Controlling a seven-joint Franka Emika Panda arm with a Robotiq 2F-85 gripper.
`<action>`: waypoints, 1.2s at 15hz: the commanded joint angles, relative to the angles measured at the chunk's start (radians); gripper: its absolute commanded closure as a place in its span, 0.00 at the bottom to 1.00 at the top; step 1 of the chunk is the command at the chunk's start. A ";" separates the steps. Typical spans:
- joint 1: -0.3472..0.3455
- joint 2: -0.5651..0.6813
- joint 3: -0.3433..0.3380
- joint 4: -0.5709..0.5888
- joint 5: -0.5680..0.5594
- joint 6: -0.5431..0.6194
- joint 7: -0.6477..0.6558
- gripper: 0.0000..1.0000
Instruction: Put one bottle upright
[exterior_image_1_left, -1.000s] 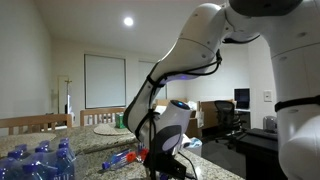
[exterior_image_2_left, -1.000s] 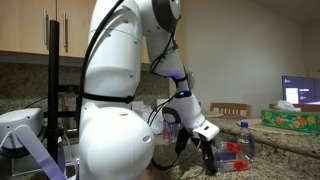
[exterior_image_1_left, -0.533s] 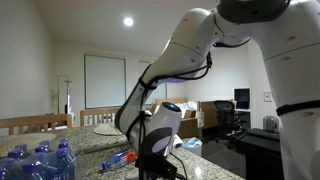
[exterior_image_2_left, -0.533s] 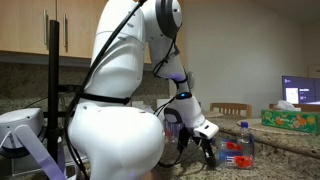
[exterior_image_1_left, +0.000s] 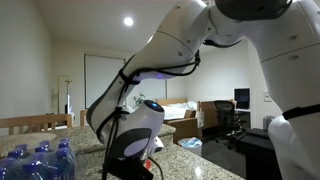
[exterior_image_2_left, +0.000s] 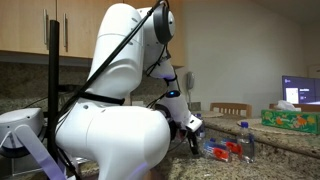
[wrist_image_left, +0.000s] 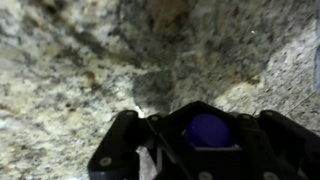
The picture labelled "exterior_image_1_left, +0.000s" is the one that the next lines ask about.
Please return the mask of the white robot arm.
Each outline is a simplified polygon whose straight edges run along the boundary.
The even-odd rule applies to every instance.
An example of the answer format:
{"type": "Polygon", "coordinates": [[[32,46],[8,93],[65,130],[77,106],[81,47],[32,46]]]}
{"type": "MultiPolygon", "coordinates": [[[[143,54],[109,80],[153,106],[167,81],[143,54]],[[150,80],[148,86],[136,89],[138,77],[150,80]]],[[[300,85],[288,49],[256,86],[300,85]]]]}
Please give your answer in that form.
{"type": "Polygon", "coordinates": [[[278,111],[268,126],[283,180],[320,180],[319,0],[180,0],[88,109],[111,157],[156,149],[164,112],[123,101],[145,79],[187,77],[199,97],[227,97],[258,77],[278,111]]]}

